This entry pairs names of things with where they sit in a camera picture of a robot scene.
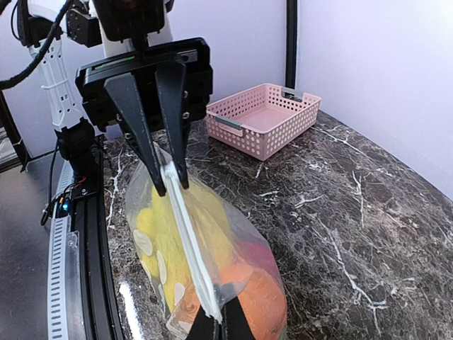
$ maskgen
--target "dark marble surface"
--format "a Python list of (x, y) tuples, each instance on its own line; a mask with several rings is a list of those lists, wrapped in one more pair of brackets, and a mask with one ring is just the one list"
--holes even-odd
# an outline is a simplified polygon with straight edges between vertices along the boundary
[[(110, 256), (126, 337), (170, 339), (123, 211), (137, 158), (123, 140), (106, 148)], [(453, 339), (453, 203), (380, 147), (320, 113), (261, 163), (197, 124), (188, 166), (269, 241), (290, 339)]]

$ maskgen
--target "orange plush toy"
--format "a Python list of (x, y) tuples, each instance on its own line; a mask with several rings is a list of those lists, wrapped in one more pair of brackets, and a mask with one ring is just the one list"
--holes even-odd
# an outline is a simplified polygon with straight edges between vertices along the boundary
[[(285, 294), (275, 279), (263, 269), (247, 263), (226, 266), (221, 276), (222, 284), (247, 283), (239, 293), (239, 301), (255, 339), (278, 340), (286, 327), (287, 304)], [(172, 322), (189, 332), (199, 308), (197, 293), (194, 286), (190, 285)]]

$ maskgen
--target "white zipper seal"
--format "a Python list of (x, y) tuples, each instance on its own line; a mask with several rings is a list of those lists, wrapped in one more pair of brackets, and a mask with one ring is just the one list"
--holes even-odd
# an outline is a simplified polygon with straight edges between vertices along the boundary
[(179, 235), (183, 242), (185, 257), (189, 265), (195, 292), (206, 316), (214, 317), (219, 323), (222, 323), (222, 313), (215, 296), (214, 284), (203, 261), (192, 220), (184, 203), (175, 164), (170, 162), (165, 166), (161, 166), (161, 175), (170, 198)]

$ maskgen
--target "pink basket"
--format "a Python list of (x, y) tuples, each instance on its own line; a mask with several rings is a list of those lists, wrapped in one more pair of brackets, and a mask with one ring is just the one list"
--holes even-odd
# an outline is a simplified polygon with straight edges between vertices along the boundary
[(316, 122), (321, 98), (264, 84), (207, 107), (207, 132), (265, 161)]

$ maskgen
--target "clear plastic bag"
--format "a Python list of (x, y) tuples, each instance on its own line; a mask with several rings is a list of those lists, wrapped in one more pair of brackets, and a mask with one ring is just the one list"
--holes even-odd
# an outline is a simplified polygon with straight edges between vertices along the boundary
[(142, 163), (125, 197), (137, 255), (168, 329), (185, 339), (200, 306), (222, 322), (219, 311), (239, 297), (257, 340), (285, 338), (287, 303), (269, 244), (245, 216), (199, 181), (191, 178), (189, 189), (179, 193), (189, 232), (181, 229), (171, 193), (159, 197)]

